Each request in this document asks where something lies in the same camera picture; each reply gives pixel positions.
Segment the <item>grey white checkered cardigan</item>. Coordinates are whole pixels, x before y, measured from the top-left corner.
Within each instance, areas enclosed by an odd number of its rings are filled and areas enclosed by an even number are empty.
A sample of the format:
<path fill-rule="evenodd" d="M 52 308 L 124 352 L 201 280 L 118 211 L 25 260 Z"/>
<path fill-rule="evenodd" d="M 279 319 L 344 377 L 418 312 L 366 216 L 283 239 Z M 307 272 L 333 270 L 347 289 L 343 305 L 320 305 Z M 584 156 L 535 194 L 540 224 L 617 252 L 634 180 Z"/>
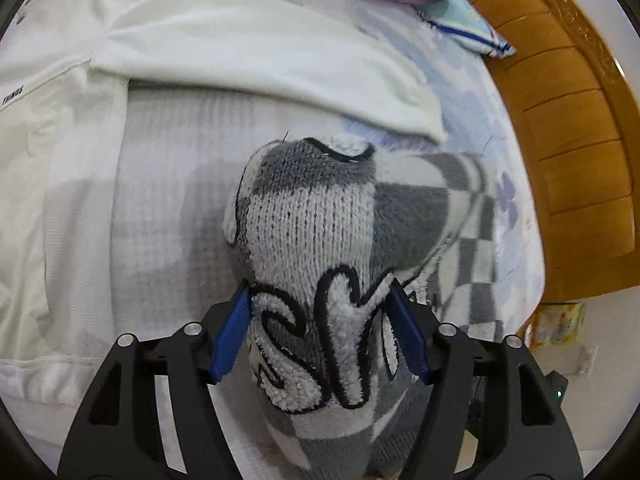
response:
<path fill-rule="evenodd" d="M 431 390 L 402 356 L 390 284 L 472 337 L 502 335 L 496 190 L 471 154 L 356 136 L 276 141 L 224 218 L 250 282 L 250 368 L 267 428 L 302 479 L 396 478 Z"/>

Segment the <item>black charger with green light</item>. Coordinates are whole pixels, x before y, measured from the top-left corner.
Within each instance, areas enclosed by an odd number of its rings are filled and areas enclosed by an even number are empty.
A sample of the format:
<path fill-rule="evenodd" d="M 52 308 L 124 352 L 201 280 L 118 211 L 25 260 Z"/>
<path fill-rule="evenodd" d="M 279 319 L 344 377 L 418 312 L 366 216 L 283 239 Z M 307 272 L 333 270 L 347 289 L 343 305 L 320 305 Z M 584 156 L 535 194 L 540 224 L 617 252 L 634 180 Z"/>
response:
<path fill-rule="evenodd" d="M 566 389 L 568 386 L 568 379 L 560 374 L 557 370 L 552 370 L 546 375 L 546 381 L 548 382 L 549 388 L 551 389 L 555 400 L 558 401 L 559 404 L 563 402 Z"/>

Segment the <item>yellow packet on floor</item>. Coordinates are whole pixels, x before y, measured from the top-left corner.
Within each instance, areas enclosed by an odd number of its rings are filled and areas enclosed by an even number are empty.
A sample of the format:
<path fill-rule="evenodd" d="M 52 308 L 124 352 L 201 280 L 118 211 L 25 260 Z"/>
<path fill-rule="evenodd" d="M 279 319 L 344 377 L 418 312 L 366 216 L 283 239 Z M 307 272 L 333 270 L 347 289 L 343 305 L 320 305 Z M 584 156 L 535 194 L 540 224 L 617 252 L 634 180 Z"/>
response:
<path fill-rule="evenodd" d="M 529 349 L 574 344 L 582 333 L 586 316 L 584 302 L 540 304 L 525 331 Z"/>

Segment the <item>white floral bed sheet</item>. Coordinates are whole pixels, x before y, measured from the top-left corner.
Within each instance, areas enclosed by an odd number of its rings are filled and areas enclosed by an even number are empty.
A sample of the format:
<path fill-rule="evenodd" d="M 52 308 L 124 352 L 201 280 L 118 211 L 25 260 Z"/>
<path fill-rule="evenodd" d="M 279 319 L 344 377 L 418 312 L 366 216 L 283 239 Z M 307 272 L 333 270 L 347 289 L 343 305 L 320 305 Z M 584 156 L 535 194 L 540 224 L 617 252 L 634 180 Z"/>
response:
<path fill-rule="evenodd" d="M 544 288 L 541 241 L 518 140 L 480 58 L 424 26 L 408 9 L 373 0 L 290 0 L 351 21 L 408 55 L 425 75 L 448 132 L 447 152 L 480 156 L 498 178 L 498 318 L 515 330 Z M 49 467 L 60 460 L 80 397 L 115 337 L 165 335 L 235 286 L 222 236 L 224 208 L 245 163 L 274 140 L 362 136 L 403 152 L 431 153 L 425 136 L 387 132 L 326 110 L 213 88 L 135 82 L 119 110 L 119 138 L 90 141 L 86 162 L 105 162 L 106 204 L 87 212 L 77 188 L 63 203 L 95 221 L 100 247 L 87 268 L 101 287 L 61 306 L 54 278 L 79 263 L 46 263 L 49 174 L 66 159 L 51 89 L 1 118 L 1 396 Z"/>

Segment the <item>white button-up jacket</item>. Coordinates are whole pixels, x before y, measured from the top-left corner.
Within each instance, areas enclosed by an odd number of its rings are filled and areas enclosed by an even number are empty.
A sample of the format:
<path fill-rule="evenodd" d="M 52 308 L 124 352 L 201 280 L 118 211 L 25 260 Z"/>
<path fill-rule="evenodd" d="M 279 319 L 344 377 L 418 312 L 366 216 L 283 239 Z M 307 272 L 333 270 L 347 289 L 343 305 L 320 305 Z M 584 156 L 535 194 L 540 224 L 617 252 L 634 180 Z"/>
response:
<path fill-rule="evenodd" d="M 359 0 L 26 0 L 1 41 L 1 393 L 76 405 L 116 336 L 234 287 L 247 159 L 348 120 L 446 140 Z"/>

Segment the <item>wooden headboard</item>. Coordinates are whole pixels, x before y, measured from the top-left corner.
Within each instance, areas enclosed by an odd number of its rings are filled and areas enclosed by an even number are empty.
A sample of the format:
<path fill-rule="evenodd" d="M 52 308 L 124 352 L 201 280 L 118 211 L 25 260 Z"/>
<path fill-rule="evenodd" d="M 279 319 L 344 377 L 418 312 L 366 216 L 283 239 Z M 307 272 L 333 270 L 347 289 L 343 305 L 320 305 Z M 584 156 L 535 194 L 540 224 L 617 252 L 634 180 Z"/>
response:
<path fill-rule="evenodd" d="M 522 151 L 544 246 L 542 298 L 639 283 L 639 109 L 573 0 L 471 0 L 514 55 L 486 63 Z"/>

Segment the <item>light blue striped pillow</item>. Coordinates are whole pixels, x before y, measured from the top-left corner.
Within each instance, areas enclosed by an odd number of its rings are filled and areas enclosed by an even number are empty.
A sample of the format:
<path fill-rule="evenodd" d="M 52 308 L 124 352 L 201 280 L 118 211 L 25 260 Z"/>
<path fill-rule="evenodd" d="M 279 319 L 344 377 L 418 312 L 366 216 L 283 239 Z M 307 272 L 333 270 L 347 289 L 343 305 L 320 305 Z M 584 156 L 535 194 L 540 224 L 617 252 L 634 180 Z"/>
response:
<path fill-rule="evenodd" d="M 465 50 L 490 58 L 508 58 L 516 49 L 468 0 L 428 0 L 414 6 L 422 20 Z"/>

